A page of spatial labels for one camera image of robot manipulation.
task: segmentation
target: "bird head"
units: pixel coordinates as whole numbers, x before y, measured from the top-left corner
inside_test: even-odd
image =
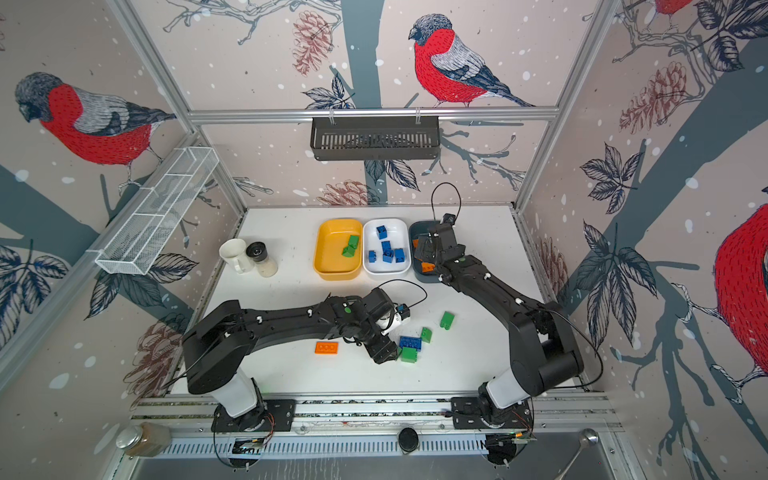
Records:
[[[16,103],[18,109],[29,122],[36,118],[51,121],[51,109],[48,106],[48,94],[63,85],[59,77],[41,71],[27,75],[16,85]]]
[[[423,47],[433,33],[443,28],[448,30],[453,28],[448,17],[439,13],[430,13],[416,20],[413,28],[411,28],[410,35],[408,35],[408,39],[415,40],[420,47]]]

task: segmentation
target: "glass jar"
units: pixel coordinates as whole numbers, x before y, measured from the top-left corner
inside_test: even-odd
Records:
[[[120,432],[115,445],[131,457],[154,457],[170,445],[170,429],[164,425],[143,422]]]
[[[256,270],[261,276],[272,276],[277,273],[277,262],[266,253],[264,242],[253,242],[248,246],[246,255],[253,259]]]

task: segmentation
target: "orange lego brick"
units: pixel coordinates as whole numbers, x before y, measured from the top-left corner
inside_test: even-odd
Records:
[[[317,355],[336,355],[338,352],[338,342],[318,342],[315,345],[315,353]]]

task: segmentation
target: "white mug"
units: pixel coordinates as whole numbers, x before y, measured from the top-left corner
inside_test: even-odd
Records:
[[[247,246],[245,240],[240,238],[227,240],[219,247],[219,257],[230,264],[239,274],[248,273],[253,270],[256,264],[245,254]]]

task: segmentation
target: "metal spoon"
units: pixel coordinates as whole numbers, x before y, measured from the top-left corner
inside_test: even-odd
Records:
[[[576,458],[578,457],[578,454],[581,453],[582,450],[588,448],[588,447],[594,447],[598,444],[600,439],[598,438],[598,433],[594,431],[593,429],[584,429],[581,430],[581,433],[579,433],[578,436],[578,450],[576,453],[574,453],[573,458],[571,458],[571,461],[568,462],[568,464],[563,469],[563,472],[554,477],[554,480],[563,480],[565,478],[565,475],[568,473],[568,470],[571,469],[571,465],[576,462]]]

